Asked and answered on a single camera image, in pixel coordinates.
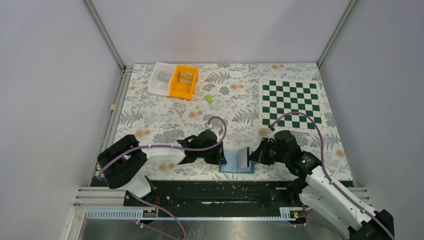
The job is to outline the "blue card holder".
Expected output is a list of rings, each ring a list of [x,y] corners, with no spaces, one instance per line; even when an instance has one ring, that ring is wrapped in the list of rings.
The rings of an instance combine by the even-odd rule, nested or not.
[[[220,173],[229,174],[253,174],[255,172],[255,162],[250,161],[249,168],[239,168],[238,151],[224,151],[226,165],[219,165]]]

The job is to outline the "white card with black stripe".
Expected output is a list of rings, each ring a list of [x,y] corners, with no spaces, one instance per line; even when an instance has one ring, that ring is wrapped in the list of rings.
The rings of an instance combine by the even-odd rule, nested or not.
[[[249,161],[249,155],[250,155],[250,148],[245,147],[238,151],[238,161],[239,161],[239,168],[240,169],[247,169],[250,167],[250,161]]]

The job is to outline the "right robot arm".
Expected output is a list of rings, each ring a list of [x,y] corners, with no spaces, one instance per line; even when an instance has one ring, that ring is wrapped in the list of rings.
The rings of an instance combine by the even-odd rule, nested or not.
[[[263,138],[248,156],[258,164],[283,163],[296,179],[287,185],[287,201],[308,206],[332,223],[348,240],[393,240],[394,218],[375,210],[334,179],[318,157],[301,149],[288,130]]]

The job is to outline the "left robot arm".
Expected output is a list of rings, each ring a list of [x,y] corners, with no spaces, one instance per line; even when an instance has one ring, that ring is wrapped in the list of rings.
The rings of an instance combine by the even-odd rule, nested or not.
[[[155,192],[142,167],[155,164],[191,164],[203,159],[207,164],[225,164],[222,137],[226,132],[214,127],[191,135],[170,145],[140,146],[135,135],[124,136],[97,157],[98,176],[110,189],[132,192],[144,206],[152,204]]]

